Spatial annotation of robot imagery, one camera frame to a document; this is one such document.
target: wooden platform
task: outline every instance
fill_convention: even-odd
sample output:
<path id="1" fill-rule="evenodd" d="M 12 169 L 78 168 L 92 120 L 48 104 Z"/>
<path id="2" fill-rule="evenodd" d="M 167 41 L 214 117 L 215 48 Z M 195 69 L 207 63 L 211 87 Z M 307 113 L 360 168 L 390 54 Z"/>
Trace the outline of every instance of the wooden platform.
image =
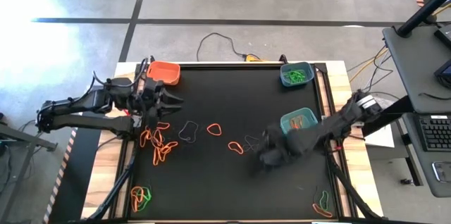
<path id="1" fill-rule="evenodd" d="M 315 62 L 326 63 L 327 65 L 335 110 L 338 111 L 351 97 L 351 87 L 349 84 L 349 79 L 347 77 L 345 63 L 343 61 L 312 61 L 312 63 Z M 133 79 L 135 74 L 135 66 L 136 63 L 118 63 L 115 77 L 129 77 L 130 79 Z M 319 74 L 319 84 L 321 89 L 321 97 L 323 98 L 324 110 L 326 115 L 328 115 L 330 114 L 330 109 L 327 105 L 328 101 L 326 97 L 324 81 L 321 74 Z M 107 114 L 107 116 L 109 117 L 122 115 L 123 112 L 116 109 Z M 361 136 L 362 132 L 361 130 L 353 129 L 352 134 Z M 103 131 L 101 133 L 99 143 L 101 144 L 102 142 L 105 142 L 112 137 L 114 137 L 114 134 L 108 131 Z M 131 144 L 133 143 L 130 142 L 129 144 L 130 145 L 128 147 L 128 150 L 131 150 Z M 378 215 L 382 216 L 383 212 L 381 203 L 378 198 L 378 192 L 376 189 L 376 184 L 374 182 L 373 173 L 371 171 L 371 166 L 364 141 L 351 137 L 347 138 L 345 140 L 344 148 L 351 182 L 354 188 L 358 191 L 362 199 L 371 207 L 371 209 Z M 89 188 L 81 216 L 82 218 L 86 218 L 94 213 L 98 205 L 103 202 L 106 195 L 113 187 L 120 151 L 120 140 L 112 141 L 98 150 L 94 161 L 94 167 L 92 169 L 91 180 L 89 182 Z M 340 182 L 339 186 L 345 215 L 350 216 L 350 209 L 347 203 L 347 195 Z M 122 209 L 124 197 L 128 197 L 128 193 L 126 193 L 125 191 L 126 187 L 127 184 L 125 184 L 121 190 L 120 200 L 118 201 L 118 206 L 116 209 L 117 217 L 121 217 L 123 215 Z"/>

